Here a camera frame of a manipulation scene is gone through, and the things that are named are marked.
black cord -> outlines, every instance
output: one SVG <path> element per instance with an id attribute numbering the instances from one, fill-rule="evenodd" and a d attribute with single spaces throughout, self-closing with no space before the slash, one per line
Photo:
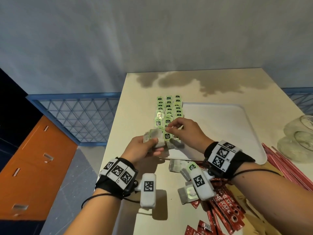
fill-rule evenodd
<path id="1" fill-rule="evenodd" d="M 244 171 L 240 171 L 238 173 L 235 173 L 229 180 L 232 180 L 235 176 L 238 176 L 238 175 L 240 175 L 242 173 L 246 173 L 246 172 L 249 172 L 249 171 L 268 171 L 268 172 L 272 172 L 272 173 L 275 173 L 277 175 L 280 175 L 276 171 L 272 171 L 272 170 L 268 170 L 268 169 L 249 169 L 249 170 L 244 170 Z"/>
<path id="2" fill-rule="evenodd" d="M 130 201 L 130 202 L 133 202 L 133 203 L 140 204 L 140 201 L 131 200 L 131 199 L 128 199 L 128 198 L 125 198 L 125 197 L 120 197 L 120 196 L 113 195 L 113 194 L 110 194 L 110 193 L 103 193 L 103 194 L 97 194 L 97 195 L 91 196 L 91 197 L 89 197 L 88 199 L 86 199 L 86 200 L 81 204 L 81 209 L 83 209 L 84 204 L 85 204 L 87 201 L 89 201 L 89 200 L 91 200 L 91 199 L 93 199 L 93 198 L 95 198 L 95 197 L 98 197 L 98 196 L 113 196 L 113 197 L 116 197 L 116 198 L 118 198 L 118 199 L 120 199 L 120 200 L 123 200 L 123 199 L 124 199 L 124 200 Z"/>

person's right hand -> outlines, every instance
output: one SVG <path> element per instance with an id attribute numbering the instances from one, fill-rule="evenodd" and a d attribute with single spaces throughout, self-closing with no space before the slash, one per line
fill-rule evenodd
<path id="1" fill-rule="evenodd" d="M 165 131 L 176 135 L 185 144 L 201 153 L 204 153 L 206 148 L 214 142 L 202 132 L 197 122 L 191 119 L 176 118 L 168 124 Z"/>

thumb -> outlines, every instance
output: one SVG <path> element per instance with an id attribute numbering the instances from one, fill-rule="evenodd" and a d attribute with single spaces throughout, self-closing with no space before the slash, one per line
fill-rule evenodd
<path id="1" fill-rule="evenodd" d="M 181 130 L 177 129 L 176 127 L 166 127 L 165 131 L 168 132 L 168 133 L 171 133 L 171 134 L 173 134 L 175 136 L 178 136 L 178 137 L 179 137 L 179 135 L 181 133 Z"/>
<path id="2" fill-rule="evenodd" d="M 152 138 L 148 142 L 144 142 L 143 144 L 147 147 L 147 150 L 156 145 L 158 142 L 157 138 Z"/>

wire mesh panel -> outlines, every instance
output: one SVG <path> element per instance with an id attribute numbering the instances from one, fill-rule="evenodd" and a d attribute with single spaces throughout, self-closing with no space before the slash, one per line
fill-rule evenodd
<path id="1" fill-rule="evenodd" d="M 306 115 L 313 115 L 313 87 L 283 88 L 290 99 Z"/>
<path id="2" fill-rule="evenodd" d="M 108 141 L 120 95 L 101 97 L 103 94 L 67 94 L 63 98 L 62 94 L 46 95 L 46 99 L 45 95 L 37 99 L 30 95 L 33 99 L 29 100 L 47 117 L 53 117 L 55 124 L 70 133 L 79 145 L 97 146 Z"/>

person's left hand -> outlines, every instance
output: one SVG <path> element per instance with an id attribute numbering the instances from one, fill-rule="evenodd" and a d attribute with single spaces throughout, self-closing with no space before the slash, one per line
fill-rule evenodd
<path id="1" fill-rule="evenodd" d="M 156 145 L 157 141 L 157 138 L 153 138 L 150 139 L 148 142 L 143 143 L 143 136 L 134 137 L 127 145 L 121 158 L 125 158 L 126 160 L 134 164 L 147 155 L 159 156 L 161 155 L 162 151 L 164 151 L 164 148 L 154 149 L 152 153 L 148 153 L 148 150 Z"/>

